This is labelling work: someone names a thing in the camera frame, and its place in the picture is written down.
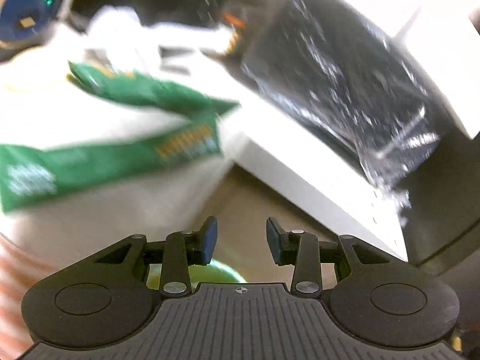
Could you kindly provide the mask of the small green snack wrapper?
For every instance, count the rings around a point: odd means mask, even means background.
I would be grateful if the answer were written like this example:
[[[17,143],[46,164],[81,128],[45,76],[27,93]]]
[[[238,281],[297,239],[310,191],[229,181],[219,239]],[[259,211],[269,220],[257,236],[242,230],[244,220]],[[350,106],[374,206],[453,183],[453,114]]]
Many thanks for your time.
[[[154,107],[189,118],[208,112],[222,116],[239,106],[137,71],[117,72],[92,63],[70,62],[68,67],[73,82],[86,93],[124,105]]]

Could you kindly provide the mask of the long green snack wrapper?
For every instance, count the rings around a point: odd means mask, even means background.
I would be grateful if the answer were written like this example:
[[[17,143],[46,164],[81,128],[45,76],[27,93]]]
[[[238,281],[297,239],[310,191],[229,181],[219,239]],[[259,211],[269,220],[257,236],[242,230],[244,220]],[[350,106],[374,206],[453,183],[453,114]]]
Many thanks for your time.
[[[217,119],[203,114],[139,141],[38,150],[1,146],[1,210],[9,213],[109,182],[222,153]]]

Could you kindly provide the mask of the clear plastic bag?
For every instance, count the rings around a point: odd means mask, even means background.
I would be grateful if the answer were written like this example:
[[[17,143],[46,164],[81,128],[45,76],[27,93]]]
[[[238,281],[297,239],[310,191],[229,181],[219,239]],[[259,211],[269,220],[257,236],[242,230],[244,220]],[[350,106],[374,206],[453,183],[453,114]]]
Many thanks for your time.
[[[102,7],[87,24],[85,56],[117,72],[153,74],[188,56],[224,56],[225,24],[201,28],[173,22],[143,25],[130,7]]]

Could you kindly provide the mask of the green trash bin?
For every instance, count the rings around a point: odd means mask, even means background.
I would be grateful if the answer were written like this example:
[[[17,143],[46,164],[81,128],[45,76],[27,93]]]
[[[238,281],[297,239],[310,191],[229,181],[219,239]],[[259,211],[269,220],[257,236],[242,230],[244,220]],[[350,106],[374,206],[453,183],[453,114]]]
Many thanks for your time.
[[[149,289],[160,288],[160,275],[162,265],[151,264],[146,279]],[[207,266],[189,266],[190,282],[192,289],[196,289],[199,283],[247,283],[247,281],[232,267],[213,259]]]

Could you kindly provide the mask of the garlic cloves in bag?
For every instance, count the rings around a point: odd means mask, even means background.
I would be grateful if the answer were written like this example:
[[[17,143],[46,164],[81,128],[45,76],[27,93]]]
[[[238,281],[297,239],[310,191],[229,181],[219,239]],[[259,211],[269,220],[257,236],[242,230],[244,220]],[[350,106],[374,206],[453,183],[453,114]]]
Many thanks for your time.
[[[395,224],[404,228],[408,218],[404,211],[412,208],[407,189],[374,189],[373,219],[377,224]]]

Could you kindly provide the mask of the pink striped towel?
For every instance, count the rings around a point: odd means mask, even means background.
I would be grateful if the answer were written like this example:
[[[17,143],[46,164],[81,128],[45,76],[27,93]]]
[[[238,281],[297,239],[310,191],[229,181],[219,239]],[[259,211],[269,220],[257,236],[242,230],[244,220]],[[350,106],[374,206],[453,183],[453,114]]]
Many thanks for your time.
[[[0,258],[1,359],[18,359],[32,345],[32,338],[21,314],[23,296],[55,268],[24,252],[3,235]]]

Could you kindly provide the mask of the black microwave oven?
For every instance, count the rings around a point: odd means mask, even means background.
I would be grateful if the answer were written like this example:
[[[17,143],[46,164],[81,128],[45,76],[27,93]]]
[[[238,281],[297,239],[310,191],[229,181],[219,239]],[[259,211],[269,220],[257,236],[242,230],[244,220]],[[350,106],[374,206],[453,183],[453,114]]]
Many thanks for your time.
[[[348,146],[380,189],[416,170],[448,125],[413,61],[342,0],[278,0],[242,67],[284,112]]]

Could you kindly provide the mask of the sauce jar orange lid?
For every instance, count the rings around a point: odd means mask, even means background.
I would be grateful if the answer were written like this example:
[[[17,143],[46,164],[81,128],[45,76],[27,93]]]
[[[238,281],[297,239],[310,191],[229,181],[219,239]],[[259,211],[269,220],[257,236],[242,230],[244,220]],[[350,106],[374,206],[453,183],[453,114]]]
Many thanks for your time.
[[[228,47],[224,55],[239,55],[245,43],[245,32],[247,22],[232,11],[224,10],[222,12],[222,22],[231,30]]]

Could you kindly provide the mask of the white styrofoam box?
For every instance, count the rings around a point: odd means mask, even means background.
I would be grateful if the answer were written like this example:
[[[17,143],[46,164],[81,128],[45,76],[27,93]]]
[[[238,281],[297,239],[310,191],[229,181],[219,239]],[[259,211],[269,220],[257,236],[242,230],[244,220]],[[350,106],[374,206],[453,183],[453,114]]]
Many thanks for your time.
[[[457,127],[479,135],[479,0],[344,0],[405,49]]]

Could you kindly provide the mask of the blue small rice cooker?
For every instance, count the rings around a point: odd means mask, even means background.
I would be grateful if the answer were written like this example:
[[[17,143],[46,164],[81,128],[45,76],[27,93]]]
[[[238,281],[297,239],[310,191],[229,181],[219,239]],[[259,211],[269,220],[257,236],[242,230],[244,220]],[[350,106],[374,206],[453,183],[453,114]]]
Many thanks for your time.
[[[1,48],[34,43],[55,18],[63,0],[1,0]]]

